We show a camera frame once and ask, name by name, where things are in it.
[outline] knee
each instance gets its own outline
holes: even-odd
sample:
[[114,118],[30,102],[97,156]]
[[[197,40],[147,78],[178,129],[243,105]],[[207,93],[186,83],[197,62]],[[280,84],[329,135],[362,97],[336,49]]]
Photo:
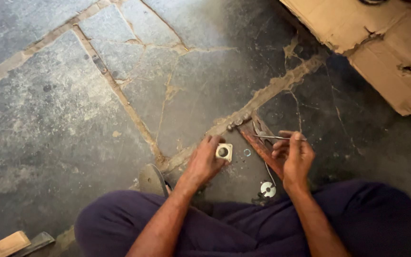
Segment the knee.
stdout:
[[389,219],[411,223],[411,198],[383,183],[367,183],[357,195],[363,208],[385,211]]
[[91,202],[77,216],[74,225],[77,240],[79,241],[83,235],[100,229],[99,224],[102,224],[103,220],[109,220],[115,215],[115,210],[120,209],[122,205],[129,209],[133,208],[132,203],[141,197],[140,194],[133,190],[112,191]]

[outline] white plastic part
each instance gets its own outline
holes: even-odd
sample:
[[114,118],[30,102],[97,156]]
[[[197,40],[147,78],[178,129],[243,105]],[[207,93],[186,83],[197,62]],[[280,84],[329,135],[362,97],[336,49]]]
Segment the white plastic part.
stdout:
[[[224,149],[221,151],[225,151],[227,153],[225,156],[220,155],[220,149]],[[215,157],[220,159],[225,159],[231,163],[232,160],[232,144],[230,143],[219,143],[218,147],[216,148]]]
[[275,191],[275,186],[271,182],[264,182],[261,185],[261,193],[266,197],[274,196]]

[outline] flip-flop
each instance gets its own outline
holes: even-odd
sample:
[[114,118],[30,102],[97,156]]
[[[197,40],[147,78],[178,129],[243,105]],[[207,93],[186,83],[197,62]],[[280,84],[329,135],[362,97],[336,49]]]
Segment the flip-flop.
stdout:
[[169,183],[164,180],[159,169],[153,164],[147,164],[139,172],[139,186],[141,192],[168,197],[169,193],[166,185],[172,190]]

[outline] thin metal rod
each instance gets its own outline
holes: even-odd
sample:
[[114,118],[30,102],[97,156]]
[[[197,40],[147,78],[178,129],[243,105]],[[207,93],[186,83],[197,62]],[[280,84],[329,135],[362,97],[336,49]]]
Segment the thin metal rod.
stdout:
[[267,173],[269,173],[269,176],[270,176],[270,178],[272,179],[272,182],[274,183],[274,187],[275,187],[275,180],[274,180],[274,178],[272,177],[272,174],[270,173],[269,166],[267,166],[267,163],[266,163],[266,162],[265,162],[265,164],[266,164]]
[[284,137],[272,137],[272,136],[259,136],[259,135],[254,135],[255,137],[260,137],[260,138],[276,138],[276,139],[285,139],[289,140],[289,138],[284,138]]

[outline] metal ring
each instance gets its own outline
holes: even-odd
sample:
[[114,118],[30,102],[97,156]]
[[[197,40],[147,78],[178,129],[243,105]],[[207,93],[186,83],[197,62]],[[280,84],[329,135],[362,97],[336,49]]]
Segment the metal ring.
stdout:
[[252,155],[252,152],[250,151],[250,149],[245,149],[243,151],[243,154],[248,157],[248,156]]

